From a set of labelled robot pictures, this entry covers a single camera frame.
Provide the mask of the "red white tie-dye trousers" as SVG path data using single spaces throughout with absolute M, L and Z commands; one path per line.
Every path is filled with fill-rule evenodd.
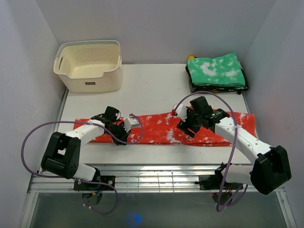
M 194 138 L 183 133 L 177 128 L 180 119 L 171 113 L 138 116 L 143 124 L 143 137 L 138 144 L 184 144 L 191 146 L 230 146 L 227 140 L 213 133 L 211 130 L 201 128 Z M 237 123 L 250 134 L 256 137 L 255 117 L 253 114 L 236 112 Z M 141 136 L 141 128 L 133 128 L 127 138 L 128 143 L 133 143 Z M 111 136 L 104 134 L 91 141 L 91 143 L 114 143 Z

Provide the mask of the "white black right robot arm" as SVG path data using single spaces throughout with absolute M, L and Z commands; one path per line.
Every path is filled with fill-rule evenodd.
M 177 125 L 186 135 L 195 137 L 200 128 L 211 130 L 232 143 L 250 161 L 250 167 L 221 164 L 215 173 L 200 179 L 203 190 L 225 189 L 227 186 L 252 185 L 267 195 L 289 181 L 292 177 L 287 151 L 282 146 L 273 147 L 262 142 L 236 124 L 236 116 L 222 109 L 212 109 L 205 97 L 191 100 L 191 107 L 177 104 L 175 115 L 180 118 Z

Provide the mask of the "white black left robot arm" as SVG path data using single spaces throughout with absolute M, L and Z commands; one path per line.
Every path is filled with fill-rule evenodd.
M 118 114 L 117 109 L 108 106 L 105 113 L 91 117 L 72 131 L 53 133 L 42 158 L 42 169 L 66 179 L 82 179 L 89 189 L 97 189 L 101 184 L 97 169 L 80 163 L 80 150 L 107 130 L 117 138 L 113 140 L 117 145 L 126 142 L 133 119 L 120 120 Z

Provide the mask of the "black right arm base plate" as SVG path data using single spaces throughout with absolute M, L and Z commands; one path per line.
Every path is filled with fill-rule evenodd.
M 195 184 L 199 185 L 201 190 L 219 190 L 222 183 L 222 177 L 218 175 L 200 175 L 199 180 Z M 239 186 L 243 188 L 242 184 L 239 183 L 224 183 L 223 190 L 236 190 Z

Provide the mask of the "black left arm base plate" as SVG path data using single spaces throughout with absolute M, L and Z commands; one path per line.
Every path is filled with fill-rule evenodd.
M 102 182 L 109 184 L 113 187 L 115 187 L 115 176 L 97 176 L 94 177 L 93 182 Z M 98 191 L 98 190 L 112 190 L 112 188 L 105 186 L 105 185 L 99 185 L 99 184 L 89 184 L 89 183 L 84 183 L 81 181 L 75 181 L 73 190 L 77 191 Z

